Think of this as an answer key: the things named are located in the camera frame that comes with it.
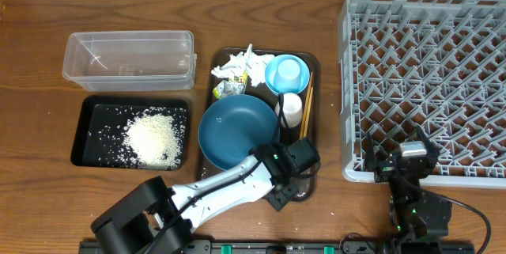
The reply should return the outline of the pile of white rice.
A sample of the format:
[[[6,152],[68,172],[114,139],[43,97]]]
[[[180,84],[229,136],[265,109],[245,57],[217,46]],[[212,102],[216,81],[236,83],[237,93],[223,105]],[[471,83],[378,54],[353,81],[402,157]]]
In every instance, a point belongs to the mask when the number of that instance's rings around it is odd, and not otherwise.
[[[183,161],[187,110],[98,104],[87,131],[84,165],[172,171]]]

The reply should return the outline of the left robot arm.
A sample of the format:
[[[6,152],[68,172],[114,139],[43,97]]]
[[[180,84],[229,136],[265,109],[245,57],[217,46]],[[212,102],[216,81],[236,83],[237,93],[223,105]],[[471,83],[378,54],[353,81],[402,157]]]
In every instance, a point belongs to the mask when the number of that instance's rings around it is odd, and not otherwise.
[[[298,192],[294,179],[308,178],[319,164],[308,138],[257,146],[237,166],[204,180],[168,187],[159,176],[149,179],[90,228],[105,253],[178,253],[200,225],[240,204],[266,199],[281,210]]]

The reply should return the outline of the yellow pandan cake wrapper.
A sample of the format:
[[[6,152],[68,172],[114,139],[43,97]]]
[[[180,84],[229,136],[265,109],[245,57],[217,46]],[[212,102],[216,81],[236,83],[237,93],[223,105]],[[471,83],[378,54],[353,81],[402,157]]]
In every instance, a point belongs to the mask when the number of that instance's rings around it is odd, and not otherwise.
[[[244,94],[247,88],[247,79],[248,75],[244,72],[240,76],[223,80],[213,88],[213,95],[220,100],[225,97]]]

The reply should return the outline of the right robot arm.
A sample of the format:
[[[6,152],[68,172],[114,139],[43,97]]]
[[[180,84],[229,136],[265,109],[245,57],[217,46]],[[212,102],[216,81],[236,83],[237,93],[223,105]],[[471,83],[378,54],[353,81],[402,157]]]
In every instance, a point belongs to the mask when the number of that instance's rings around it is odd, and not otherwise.
[[[429,195],[420,180],[436,167],[440,151],[421,128],[417,139],[402,142],[385,160],[374,151],[372,136],[366,137],[364,167],[374,173],[376,183],[387,183],[391,190],[391,221],[398,234],[384,245],[385,253],[441,253],[440,238],[448,235],[451,203]]]

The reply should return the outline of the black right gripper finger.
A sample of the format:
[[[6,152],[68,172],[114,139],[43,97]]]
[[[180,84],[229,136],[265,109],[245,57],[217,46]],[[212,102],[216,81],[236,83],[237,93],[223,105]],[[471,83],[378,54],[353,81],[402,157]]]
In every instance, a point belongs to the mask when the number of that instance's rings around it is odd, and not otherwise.
[[[378,167],[378,161],[374,151],[375,144],[373,143],[372,136],[369,132],[366,134],[366,142],[364,167],[366,171],[375,171]]]
[[[423,143],[428,157],[439,157],[440,151],[436,146],[428,139],[425,132],[421,127],[417,127],[417,138]]]

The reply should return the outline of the dark blue plate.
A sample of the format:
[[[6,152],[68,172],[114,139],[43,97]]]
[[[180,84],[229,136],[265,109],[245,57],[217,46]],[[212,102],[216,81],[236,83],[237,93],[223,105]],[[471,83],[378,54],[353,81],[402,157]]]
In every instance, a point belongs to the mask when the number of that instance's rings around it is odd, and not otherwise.
[[[278,141],[277,116],[258,97],[246,94],[217,100],[207,108],[198,129],[204,156],[228,170],[248,156],[250,149]]]

